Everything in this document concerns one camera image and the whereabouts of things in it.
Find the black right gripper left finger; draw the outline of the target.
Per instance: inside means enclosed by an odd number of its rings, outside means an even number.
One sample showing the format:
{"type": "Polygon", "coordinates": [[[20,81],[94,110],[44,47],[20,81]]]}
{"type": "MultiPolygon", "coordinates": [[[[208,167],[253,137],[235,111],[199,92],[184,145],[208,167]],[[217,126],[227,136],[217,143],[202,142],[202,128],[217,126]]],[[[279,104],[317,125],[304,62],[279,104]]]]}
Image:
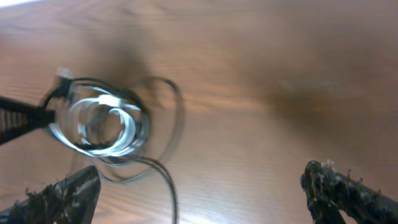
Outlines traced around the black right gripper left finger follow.
{"type": "Polygon", "coordinates": [[[95,166],[47,185],[40,192],[1,211],[1,224],[91,223],[100,196],[101,180],[95,166]]]}

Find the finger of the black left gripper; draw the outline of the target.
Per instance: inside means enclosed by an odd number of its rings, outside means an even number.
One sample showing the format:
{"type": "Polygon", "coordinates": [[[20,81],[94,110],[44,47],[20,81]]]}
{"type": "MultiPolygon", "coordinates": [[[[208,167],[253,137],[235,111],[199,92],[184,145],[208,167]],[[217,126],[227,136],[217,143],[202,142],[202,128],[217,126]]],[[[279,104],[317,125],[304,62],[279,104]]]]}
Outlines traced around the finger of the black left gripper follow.
{"type": "Polygon", "coordinates": [[[54,122],[54,110],[1,97],[1,144],[54,122]]]}

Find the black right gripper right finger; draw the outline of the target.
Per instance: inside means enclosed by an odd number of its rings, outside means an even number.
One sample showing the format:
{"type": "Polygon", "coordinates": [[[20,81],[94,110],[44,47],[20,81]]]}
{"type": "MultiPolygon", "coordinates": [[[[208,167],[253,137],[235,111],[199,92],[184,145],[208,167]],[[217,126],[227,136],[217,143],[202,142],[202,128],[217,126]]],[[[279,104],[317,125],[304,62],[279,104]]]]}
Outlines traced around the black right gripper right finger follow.
{"type": "Polygon", "coordinates": [[[300,177],[307,208],[315,224],[345,223],[344,211],[356,223],[397,224],[397,202],[343,175],[326,163],[308,161],[300,177]]]}

